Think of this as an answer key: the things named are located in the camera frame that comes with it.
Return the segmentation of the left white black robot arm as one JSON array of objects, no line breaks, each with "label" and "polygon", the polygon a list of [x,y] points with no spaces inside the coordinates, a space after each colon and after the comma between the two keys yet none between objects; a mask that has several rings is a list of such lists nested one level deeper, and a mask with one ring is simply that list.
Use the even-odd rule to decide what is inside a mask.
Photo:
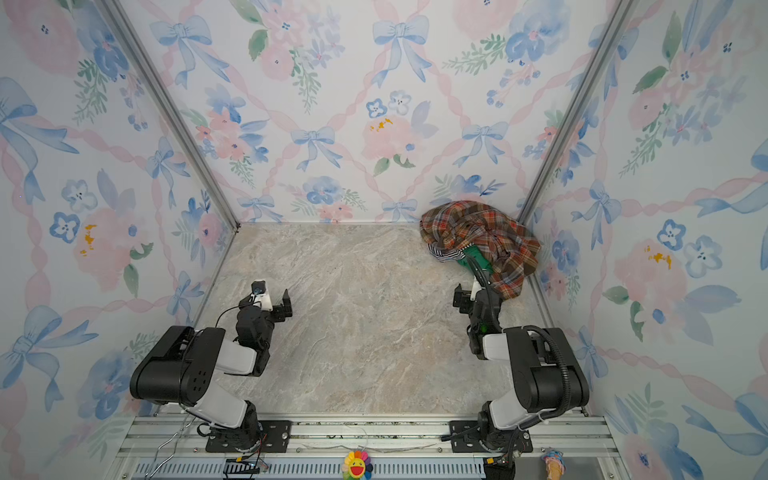
[{"label": "left white black robot arm", "polygon": [[261,376],[270,360],[275,325],[293,316],[288,292],[274,303],[266,283],[233,308],[236,336],[226,338],[218,325],[196,330],[172,326],[134,370],[130,393],[153,404],[176,404],[201,421],[198,435],[208,453],[285,453],[292,423],[262,421],[255,404],[227,391],[216,373],[237,377]]}]

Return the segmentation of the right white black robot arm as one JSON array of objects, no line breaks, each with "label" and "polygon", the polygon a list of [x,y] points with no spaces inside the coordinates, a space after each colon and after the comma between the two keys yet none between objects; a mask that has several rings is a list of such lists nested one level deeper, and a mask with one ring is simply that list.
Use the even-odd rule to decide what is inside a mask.
[{"label": "right white black robot arm", "polygon": [[457,286],[452,304],[468,316],[471,353],[507,364],[512,376],[509,392],[486,402],[475,421],[449,423],[443,439],[454,453],[530,453],[533,427],[589,402],[588,381],[560,328],[503,328],[501,297],[479,282]]}]

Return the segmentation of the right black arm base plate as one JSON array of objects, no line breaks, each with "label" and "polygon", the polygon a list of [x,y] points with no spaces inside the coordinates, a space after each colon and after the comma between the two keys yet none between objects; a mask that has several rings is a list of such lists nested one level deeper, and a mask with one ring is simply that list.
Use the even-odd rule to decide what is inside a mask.
[{"label": "right black arm base plate", "polygon": [[532,453],[528,432],[519,429],[499,430],[482,425],[478,420],[449,422],[449,433],[440,437],[451,445],[453,453],[523,454]]}]

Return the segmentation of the green cloth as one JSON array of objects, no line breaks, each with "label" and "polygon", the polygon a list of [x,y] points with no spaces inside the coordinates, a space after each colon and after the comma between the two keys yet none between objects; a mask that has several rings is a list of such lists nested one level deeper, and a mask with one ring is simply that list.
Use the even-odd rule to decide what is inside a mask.
[{"label": "green cloth", "polygon": [[470,244],[461,249],[458,263],[469,269],[481,285],[491,283],[492,265],[476,245]]}]

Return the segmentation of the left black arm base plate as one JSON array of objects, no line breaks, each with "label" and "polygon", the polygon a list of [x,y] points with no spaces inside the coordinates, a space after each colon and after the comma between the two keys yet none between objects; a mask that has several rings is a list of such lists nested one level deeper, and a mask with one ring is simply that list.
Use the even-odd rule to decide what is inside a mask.
[{"label": "left black arm base plate", "polygon": [[214,428],[207,435],[206,453],[286,453],[293,423],[289,420],[259,420],[256,433],[245,435]]}]

